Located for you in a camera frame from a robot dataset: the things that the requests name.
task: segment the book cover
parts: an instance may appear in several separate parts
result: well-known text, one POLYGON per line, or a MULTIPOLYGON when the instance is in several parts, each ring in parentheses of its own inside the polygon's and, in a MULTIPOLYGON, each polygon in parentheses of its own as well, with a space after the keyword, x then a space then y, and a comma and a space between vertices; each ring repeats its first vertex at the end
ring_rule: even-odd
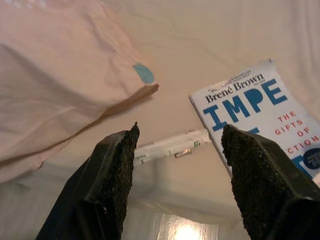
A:
POLYGON ((290 94, 272 59, 189 99, 226 166, 221 137, 228 123, 278 143, 308 177, 320 172, 320 125, 290 94))

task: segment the wrinkled fabric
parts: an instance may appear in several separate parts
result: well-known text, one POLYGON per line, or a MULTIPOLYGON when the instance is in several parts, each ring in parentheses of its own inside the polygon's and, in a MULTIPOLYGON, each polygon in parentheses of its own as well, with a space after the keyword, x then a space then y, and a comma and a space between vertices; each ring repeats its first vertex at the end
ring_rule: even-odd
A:
POLYGON ((0 182, 38 168, 102 115, 157 89, 100 1, 0 0, 0 182))

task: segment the bedding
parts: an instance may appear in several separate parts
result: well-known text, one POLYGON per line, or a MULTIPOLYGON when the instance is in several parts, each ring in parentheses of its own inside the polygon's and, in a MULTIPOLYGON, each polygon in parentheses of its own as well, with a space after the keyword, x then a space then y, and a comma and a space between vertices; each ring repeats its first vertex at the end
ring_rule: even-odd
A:
POLYGON ((0 183, 158 89, 98 0, 0 1, 0 183))
MULTIPOLYGON (((96 143, 133 121, 139 144, 203 128, 189 94, 270 57, 295 99, 320 122, 319 0, 104 2, 149 60, 161 88, 150 101, 74 137, 41 169, 16 179, 19 185, 58 196, 96 143)), ((230 181, 217 151, 206 144, 191 155, 138 165, 128 204, 237 231, 242 219, 230 181)))

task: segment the pink fabric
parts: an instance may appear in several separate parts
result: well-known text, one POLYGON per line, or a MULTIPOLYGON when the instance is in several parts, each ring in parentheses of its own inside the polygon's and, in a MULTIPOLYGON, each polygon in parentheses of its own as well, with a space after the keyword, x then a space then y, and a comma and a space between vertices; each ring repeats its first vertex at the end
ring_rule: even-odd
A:
POLYGON ((137 63, 100 1, 0 1, 0 182, 38 168, 109 107, 154 92, 137 63))

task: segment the white bed sheet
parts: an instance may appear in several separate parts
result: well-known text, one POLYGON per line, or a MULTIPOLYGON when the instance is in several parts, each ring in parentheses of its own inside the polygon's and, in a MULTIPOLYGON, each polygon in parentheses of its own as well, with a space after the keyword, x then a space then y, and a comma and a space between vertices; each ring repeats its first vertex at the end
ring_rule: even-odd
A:
MULTIPOLYGON (((319 0, 104 2, 148 58, 159 91, 78 135, 19 183, 61 189, 97 142, 129 129, 135 121, 141 132, 139 143, 203 128, 189 94, 269 57, 275 59, 288 89, 320 121, 319 0)), ((230 177, 211 144, 186 157, 137 166, 129 200, 134 207, 203 223, 241 225, 230 177)))

